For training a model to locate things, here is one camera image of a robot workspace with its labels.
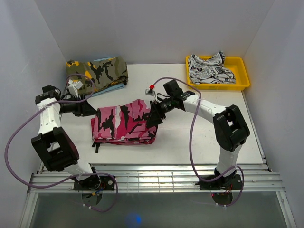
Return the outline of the pink camouflage trousers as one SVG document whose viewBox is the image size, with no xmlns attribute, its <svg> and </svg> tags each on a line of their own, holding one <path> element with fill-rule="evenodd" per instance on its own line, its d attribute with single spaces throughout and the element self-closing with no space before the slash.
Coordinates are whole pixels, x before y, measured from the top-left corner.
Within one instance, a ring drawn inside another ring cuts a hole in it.
<svg viewBox="0 0 304 228">
<path fill-rule="evenodd" d="M 102 144 L 149 145 L 154 143 L 157 127 L 147 128 L 150 105 L 142 99 L 128 104 L 97 109 L 91 119 L 92 147 L 99 153 Z"/>
</svg>

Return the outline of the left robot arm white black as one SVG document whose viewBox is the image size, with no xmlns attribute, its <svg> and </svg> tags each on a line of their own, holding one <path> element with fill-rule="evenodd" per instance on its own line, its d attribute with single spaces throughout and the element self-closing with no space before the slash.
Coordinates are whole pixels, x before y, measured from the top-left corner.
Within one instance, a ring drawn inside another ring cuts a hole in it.
<svg viewBox="0 0 304 228">
<path fill-rule="evenodd" d="M 73 180 L 82 188 L 95 190 L 101 184 L 96 169 L 87 162 L 80 161 L 78 150 L 61 126 L 60 115 L 72 113 L 77 117 L 92 116 L 96 110 L 87 102 L 80 102 L 84 96 L 60 101 L 60 90 L 52 85 L 42 88 L 43 93 L 36 96 L 35 104 L 41 111 L 38 135 L 31 139 L 31 144 L 48 171 L 65 171 L 73 175 Z"/>
</svg>

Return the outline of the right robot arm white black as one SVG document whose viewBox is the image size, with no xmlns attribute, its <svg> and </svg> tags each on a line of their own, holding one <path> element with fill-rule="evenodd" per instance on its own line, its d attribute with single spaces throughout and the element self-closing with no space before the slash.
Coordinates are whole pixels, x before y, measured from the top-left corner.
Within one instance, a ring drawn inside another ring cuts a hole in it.
<svg viewBox="0 0 304 228">
<path fill-rule="evenodd" d="M 178 85 L 179 80 L 170 78 L 163 85 L 167 95 L 164 99 L 150 102 L 150 114 L 147 127 L 160 125 L 165 114 L 173 109 L 193 113 L 194 118 L 201 117 L 214 126 L 215 137 L 220 146 L 218 163 L 214 174 L 198 176 L 197 185 L 201 190 L 216 190 L 233 187 L 233 182 L 241 184 L 237 172 L 239 151 L 250 135 L 247 123 L 236 105 L 229 107 L 208 102 L 201 98 L 200 92 L 184 92 Z"/>
</svg>

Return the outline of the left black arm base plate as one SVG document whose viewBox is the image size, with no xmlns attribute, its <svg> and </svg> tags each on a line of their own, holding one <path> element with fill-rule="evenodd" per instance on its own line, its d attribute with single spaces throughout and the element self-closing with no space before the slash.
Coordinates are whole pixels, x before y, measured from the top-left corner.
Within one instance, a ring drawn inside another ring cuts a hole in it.
<svg viewBox="0 0 304 228">
<path fill-rule="evenodd" d="M 73 190 L 78 191 L 98 191 L 98 190 L 107 190 L 111 191 L 115 189 L 115 183 L 114 180 L 105 175 L 99 175 L 100 181 L 98 181 L 95 185 L 92 187 L 88 187 L 87 185 L 81 185 L 78 182 L 74 183 Z"/>
</svg>

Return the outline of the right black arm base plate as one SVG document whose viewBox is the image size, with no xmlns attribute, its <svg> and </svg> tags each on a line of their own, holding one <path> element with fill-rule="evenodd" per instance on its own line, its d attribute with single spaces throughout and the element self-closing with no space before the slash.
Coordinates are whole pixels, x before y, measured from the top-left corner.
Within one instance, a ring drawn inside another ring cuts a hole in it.
<svg viewBox="0 0 304 228">
<path fill-rule="evenodd" d="M 200 190 L 240 190 L 243 181 L 241 176 L 236 174 L 234 176 L 221 177 L 212 182 L 199 181 Z"/>
</svg>

